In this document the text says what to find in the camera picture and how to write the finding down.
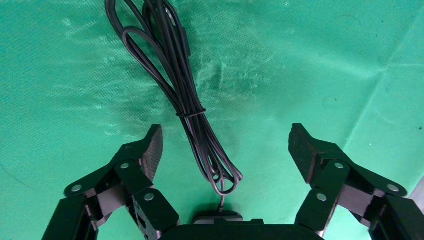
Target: screw head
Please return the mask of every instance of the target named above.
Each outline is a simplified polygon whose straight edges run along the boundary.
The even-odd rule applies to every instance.
[[[387,185],[387,188],[390,189],[393,192],[399,192],[399,188],[397,186],[395,186],[395,185],[388,184]]]
[[[144,196],[144,200],[146,200],[146,201],[152,201],[154,198],[155,198],[155,195],[153,195],[153,193],[147,193]]]
[[[83,188],[83,186],[81,186],[81,185],[75,185],[75,186],[73,186],[70,190],[72,191],[72,192],[78,192],[79,190],[81,190]]]
[[[327,196],[322,193],[318,193],[316,195],[316,198],[318,198],[320,201],[323,201],[323,202],[327,201]]]
[[[334,166],[338,169],[344,169],[345,168],[345,166],[343,166],[343,164],[338,163],[338,162],[334,163]]]

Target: green cloth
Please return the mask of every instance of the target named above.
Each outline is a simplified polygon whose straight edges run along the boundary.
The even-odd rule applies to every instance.
[[[206,115],[244,174],[227,203],[246,220],[294,223],[310,188],[288,152],[292,123],[408,191],[423,176],[423,0],[171,3]],[[64,188],[151,124],[164,132],[154,183],[180,222],[216,208],[171,104],[114,33],[103,0],[0,8],[1,239],[41,239]],[[141,237],[123,208],[99,233]],[[338,208],[325,238],[369,237]]]

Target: black cable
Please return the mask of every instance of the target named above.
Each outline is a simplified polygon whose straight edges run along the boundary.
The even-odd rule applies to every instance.
[[[205,116],[206,109],[199,101],[189,62],[190,49],[186,30],[167,0],[144,0],[141,12],[132,0],[123,1],[135,14],[142,28],[122,26],[116,11],[116,0],[105,0],[107,17],[125,47],[153,77],[175,108],[203,177],[221,196],[218,210],[222,211],[225,196],[236,189],[243,175],[229,160],[209,125]],[[130,34],[139,35],[151,45],[172,86]],[[225,180],[232,183],[229,189],[225,188]]]

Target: cable tie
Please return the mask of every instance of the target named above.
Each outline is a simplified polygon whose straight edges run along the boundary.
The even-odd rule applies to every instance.
[[[204,113],[206,113],[206,109],[202,109],[201,111],[199,111],[199,112],[195,112],[195,113],[187,113],[187,114],[181,114],[181,113],[177,113],[176,115],[178,116],[178,117],[180,117],[180,118],[182,118],[182,119],[189,119],[189,118],[192,118],[192,117],[195,117],[195,116],[197,116],[197,115],[200,115],[200,114],[204,114]]]

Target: green fabric background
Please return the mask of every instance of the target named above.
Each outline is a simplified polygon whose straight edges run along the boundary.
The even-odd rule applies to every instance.
[[[171,2],[206,115],[245,176],[227,203],[246,220],[294,223],[309,186],[288,152],[292,123],[409,191],[423,176],[423,0]],[[64,188],[155,123],[164,153],[154,183],[181,223],[216,207],[172,106],[113,32],[103,0],[0,8],[0,239],[40,239]],[[124,209],[99,233],[141,237]],[[337,209],[325,238],[368,234]]]

